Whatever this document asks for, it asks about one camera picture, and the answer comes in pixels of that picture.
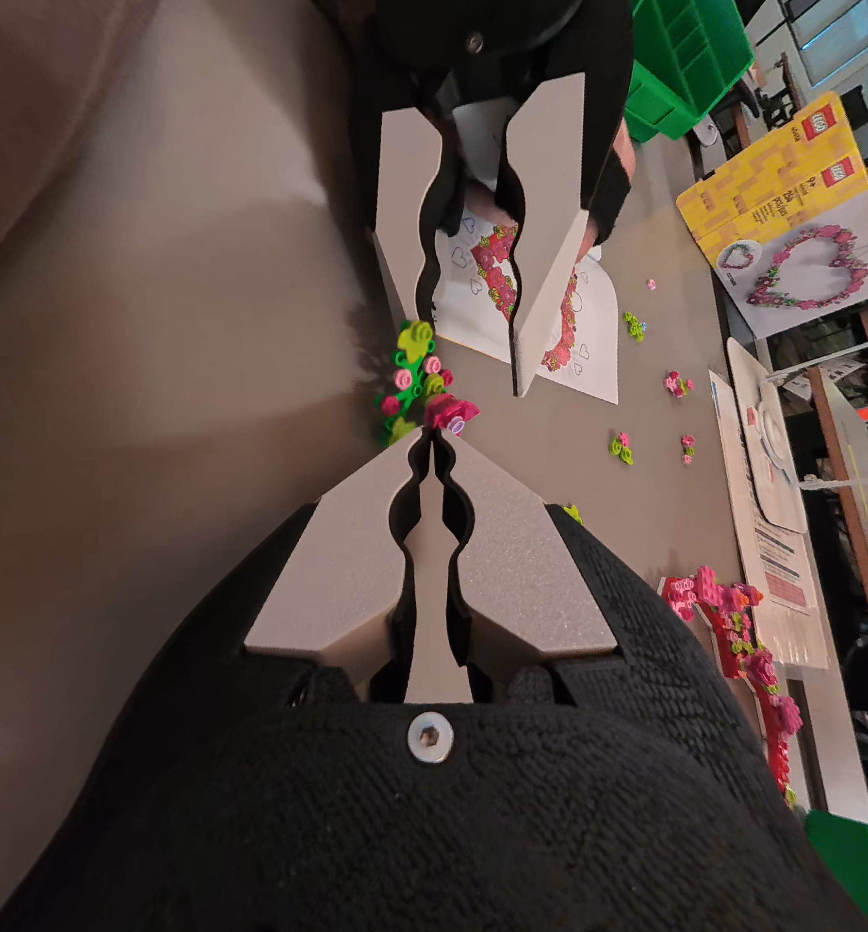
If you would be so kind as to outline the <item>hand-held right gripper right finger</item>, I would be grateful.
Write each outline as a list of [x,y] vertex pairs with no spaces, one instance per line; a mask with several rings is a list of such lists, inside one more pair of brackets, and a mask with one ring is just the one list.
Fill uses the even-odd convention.
[[434,457],[457,541],[448,607],[461,663],[506,688],[527,666],[614,654],[614,633],[544,501],[452,433],[434,432]]

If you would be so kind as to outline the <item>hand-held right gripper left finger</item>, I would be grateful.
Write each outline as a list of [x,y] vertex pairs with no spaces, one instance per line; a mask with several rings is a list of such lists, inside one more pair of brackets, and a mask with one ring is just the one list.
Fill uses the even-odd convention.
[[414,565],[430,435],[411,429],[318,501],[244,641],[246,650],[338,667],[354,685],[407,687]]

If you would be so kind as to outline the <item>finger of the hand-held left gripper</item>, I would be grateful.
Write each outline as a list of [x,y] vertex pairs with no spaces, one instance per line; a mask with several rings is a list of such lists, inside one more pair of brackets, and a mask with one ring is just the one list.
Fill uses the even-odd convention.
[[509,324],[517,398],[541,367],[588,223],[582,205],[585,77],[545,80],[505,130],[500,179],[516,198],[519,225],[510,250],[518,297]]
[[420,110],[382,115],[371,239],[396,326],[418,320],[437,325],[437,233],[445,215],[462,209],[463,169],[455,141]]

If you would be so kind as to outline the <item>green lego flower stem cluster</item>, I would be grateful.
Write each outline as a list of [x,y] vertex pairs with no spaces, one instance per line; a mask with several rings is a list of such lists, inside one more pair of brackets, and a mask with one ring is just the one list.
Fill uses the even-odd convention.
[[427,321],[403,321],[391,361],[391,379],[373,402],[381,415],[380,442],[385,447],[420,426],[428,404],[452,382],[437,355],[435,330]]

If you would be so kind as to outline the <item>pink lego flower piece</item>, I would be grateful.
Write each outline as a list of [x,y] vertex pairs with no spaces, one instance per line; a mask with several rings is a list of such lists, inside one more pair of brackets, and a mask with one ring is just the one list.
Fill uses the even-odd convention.
[[449,392],[433,395],[425,408],[425,424],[429,429],[459,436],[468,422],[480,413],[474,402],[456,397]]

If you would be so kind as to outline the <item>white lego instruction booklet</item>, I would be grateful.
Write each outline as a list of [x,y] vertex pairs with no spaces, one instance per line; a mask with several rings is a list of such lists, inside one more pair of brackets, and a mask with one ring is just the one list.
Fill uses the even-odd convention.
[[[433,315],[443,338],[511,363],[509,322],[518,283],[509,261],[516,226],[494,225],[465,212],[455,236],[435,245],[440,282]],[[602,247],[575,265],[555,312],[537,375],[616,404],[621,316],[614,285],[600,264]]]

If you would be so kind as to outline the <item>yellow lego set box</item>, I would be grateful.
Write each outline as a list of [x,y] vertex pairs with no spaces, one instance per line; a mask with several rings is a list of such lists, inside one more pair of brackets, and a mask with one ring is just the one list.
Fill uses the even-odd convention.
[[868,171],[834,91],[676,206],[755,337],[868,300]]

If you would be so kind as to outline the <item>green plastic storage bin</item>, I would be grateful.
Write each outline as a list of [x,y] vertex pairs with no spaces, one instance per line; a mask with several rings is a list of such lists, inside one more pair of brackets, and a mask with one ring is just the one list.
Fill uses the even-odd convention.
[[634,1],[635,61],[626,100],[630,137],[677,140],[753,65],[734,1]]

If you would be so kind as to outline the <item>red tray of bricks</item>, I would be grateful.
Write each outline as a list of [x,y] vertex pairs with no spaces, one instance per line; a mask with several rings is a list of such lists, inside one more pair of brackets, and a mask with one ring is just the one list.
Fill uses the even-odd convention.
[[704,623],[725,681],[746,690],[754,708],[766,762],[789,808],[797,803],[790,786],[789,741],[802,728],[795,701],[784,693],[775,659],[756,633],[753,611],[764,595],[747,583],[723,584],[709,566],[685,577],[663,577],[658,593],[693,627]]

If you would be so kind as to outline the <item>printed paper sheet red label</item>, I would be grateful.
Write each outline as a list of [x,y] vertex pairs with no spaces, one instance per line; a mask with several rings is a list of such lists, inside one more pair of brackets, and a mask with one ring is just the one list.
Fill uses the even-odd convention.
[[734,391],[712,371],[708,379],[744,582],[763,595],[753,608],[757,638],[778,663],[827,669],[829,652],[805,536],[765,519],[753,484]]

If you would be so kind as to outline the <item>green cloth board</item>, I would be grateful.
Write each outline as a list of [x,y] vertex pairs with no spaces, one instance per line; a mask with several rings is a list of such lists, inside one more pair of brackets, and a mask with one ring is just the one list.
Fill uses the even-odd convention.
[[804,829],[833,875],[868,919],[868,824],[811,810],[805,817]]

